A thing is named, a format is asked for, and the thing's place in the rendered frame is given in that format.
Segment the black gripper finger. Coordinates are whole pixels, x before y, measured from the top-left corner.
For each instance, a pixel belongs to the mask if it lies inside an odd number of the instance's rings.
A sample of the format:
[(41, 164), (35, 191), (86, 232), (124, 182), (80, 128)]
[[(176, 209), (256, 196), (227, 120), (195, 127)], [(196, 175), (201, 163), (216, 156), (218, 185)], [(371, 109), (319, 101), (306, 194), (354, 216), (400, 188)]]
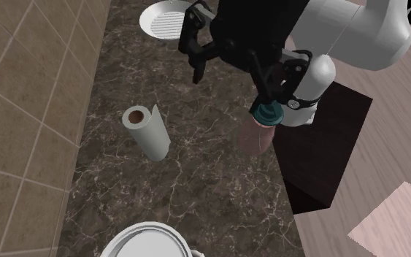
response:
[[(207, 62), (224, 54), (223, 38), (218, 25), (220, 18), (212, 12), (205, 0), (196, 0), (185, 11), (178, 50), (188, 56), (188, 63), (193, 68), (194, 84), (202, 80)], [(209, 28), (212, 41), (200, 45), (198, 33), (205, 27)]]
[(279, 50), (278, 53), (278, 59), (265, 67), (262, 67), (254, 51), (247, 54), (250, 75), (258, 92), (252, 107), (273, 101), (286, 104), (294, 99), (293, 93), (312, 61), (312, 53), (308, 50)]

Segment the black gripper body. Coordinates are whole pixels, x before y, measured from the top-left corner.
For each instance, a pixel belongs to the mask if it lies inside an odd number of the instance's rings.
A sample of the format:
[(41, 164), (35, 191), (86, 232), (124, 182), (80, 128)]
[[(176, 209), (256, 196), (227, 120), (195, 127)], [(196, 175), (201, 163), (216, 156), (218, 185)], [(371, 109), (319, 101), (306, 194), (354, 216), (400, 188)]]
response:
[(262, 67), (274, 64), (309, 1), (219, 0), (210, 33), (220, 59), (245, 72), (251, 53)]

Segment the white ribbed bowl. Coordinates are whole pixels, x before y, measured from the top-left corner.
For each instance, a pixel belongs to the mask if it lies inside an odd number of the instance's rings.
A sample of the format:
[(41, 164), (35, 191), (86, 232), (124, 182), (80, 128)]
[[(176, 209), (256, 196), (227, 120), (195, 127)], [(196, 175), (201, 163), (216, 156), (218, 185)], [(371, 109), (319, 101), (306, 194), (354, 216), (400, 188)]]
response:
[(139, 26), (156, 39), (179, 39), (189, 6), (191, 3), (183, 0), (163, 0), (151, 4), (139, 16)]

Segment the pink bottle with teal cap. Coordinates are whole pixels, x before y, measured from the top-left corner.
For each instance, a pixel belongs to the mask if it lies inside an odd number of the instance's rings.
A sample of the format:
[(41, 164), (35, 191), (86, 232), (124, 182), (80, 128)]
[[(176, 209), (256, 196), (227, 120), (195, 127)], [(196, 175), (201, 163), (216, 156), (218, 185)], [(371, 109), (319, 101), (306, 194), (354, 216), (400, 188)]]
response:
[(239, 130), (238, 143), (243, 153), (258, 156), (272, 143), (275, 128), (284, 118), (284, 111), (277, 101), (270, 104), (254, 102), (249, 117)]

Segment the dark robot stand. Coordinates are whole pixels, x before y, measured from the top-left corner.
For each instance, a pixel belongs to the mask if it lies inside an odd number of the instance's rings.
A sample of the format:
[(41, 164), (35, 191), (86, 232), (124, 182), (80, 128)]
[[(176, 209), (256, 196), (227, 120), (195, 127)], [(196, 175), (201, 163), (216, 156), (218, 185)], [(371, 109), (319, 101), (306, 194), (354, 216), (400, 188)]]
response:
[(333, 82), (312, 124), (276, 128), (272, 143), (293, 214), (331, 206), (371, 104)]

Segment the white paper towel roll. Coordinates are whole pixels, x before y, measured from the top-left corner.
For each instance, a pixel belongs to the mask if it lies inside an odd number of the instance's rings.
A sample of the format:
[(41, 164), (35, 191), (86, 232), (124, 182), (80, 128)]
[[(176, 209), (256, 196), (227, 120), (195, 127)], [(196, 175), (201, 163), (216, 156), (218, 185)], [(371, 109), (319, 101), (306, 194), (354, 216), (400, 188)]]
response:
[(166, 157), (171, 140), (156, 104), (152, 110), (139, 105), (129, 107), (123, 113), (122, 122), (151, 161), (162, 161)]

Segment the white round plate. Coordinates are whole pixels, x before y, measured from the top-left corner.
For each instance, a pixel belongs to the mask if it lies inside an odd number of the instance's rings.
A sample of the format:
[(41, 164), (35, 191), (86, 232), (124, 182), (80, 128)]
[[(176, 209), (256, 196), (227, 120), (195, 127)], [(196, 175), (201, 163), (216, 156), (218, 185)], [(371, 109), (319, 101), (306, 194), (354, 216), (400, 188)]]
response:
[(99, 257), (206, 257), (191, 250), (181, 234), (164, 223), (144, 221), (119, 232)]

